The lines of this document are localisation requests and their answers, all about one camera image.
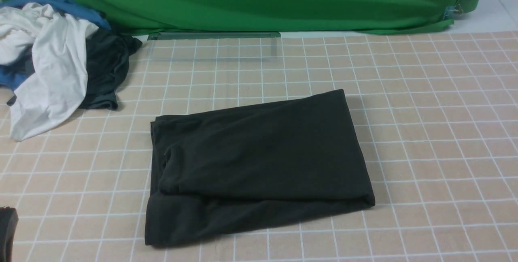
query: fabric fold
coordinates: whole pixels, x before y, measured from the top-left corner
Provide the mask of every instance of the fabric fold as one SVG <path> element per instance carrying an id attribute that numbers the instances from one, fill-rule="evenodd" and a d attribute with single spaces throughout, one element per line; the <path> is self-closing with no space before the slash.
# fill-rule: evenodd
<path id="1" fill-rule="evenodd" d="M 343 90 L 160 116 L 146 244 L 175 246 L 374 206 Z"/>

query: black garment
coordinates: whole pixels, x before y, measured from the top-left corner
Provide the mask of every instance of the black garment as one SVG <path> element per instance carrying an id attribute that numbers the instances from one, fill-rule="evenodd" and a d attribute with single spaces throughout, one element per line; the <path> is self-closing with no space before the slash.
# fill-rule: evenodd
<path id="1" fill-rule="evenodd" d="M 343 90 L 151 124 L 146 245 L 374 206 Z"/>
<path id="2" fill-rule="evenodd" d="M 0 207 L 0 262 L 11 262 L 18 214 L 12 207 Z"/>
<path id="3" fill-rule="evenodd" d="M 124 82 L 130 68 L 130 55 L 142 46 L 142 42 L 131 36 L 119 36 L 100 28 L 86 40 L 87 50 L 87 94 L 80 109 L 119 108 L 115 90 Z M 34 74 L 32 53 L 24 60 L 24 71 Z M 7 101 L 11 106 L 16 96 Z"/>

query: grid mat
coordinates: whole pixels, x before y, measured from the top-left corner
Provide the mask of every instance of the grid mat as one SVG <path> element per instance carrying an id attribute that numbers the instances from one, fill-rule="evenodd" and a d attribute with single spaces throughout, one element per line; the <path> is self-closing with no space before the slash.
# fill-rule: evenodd
<path id="1" fill-rule="evenodd" d="M 119 111 L 8 138 L 22 262 L 518 262 L 518 32 L 146 42 Z M 144 246 L 149 122 L 344 89 L 377 205 L 179 249 Z"/>

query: pile of clothes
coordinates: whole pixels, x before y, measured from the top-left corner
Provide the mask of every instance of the pile of clothes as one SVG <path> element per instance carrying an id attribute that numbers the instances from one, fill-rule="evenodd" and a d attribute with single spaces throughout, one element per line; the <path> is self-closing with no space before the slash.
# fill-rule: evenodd
<path id="1" fill-rule="evenodd" d="M 117 109 L 130 55 L 142 42 L 72 0 L 0 4 L 0 85 L 15 94 L 13 140 L 48 131 L 76 109 Z"/>

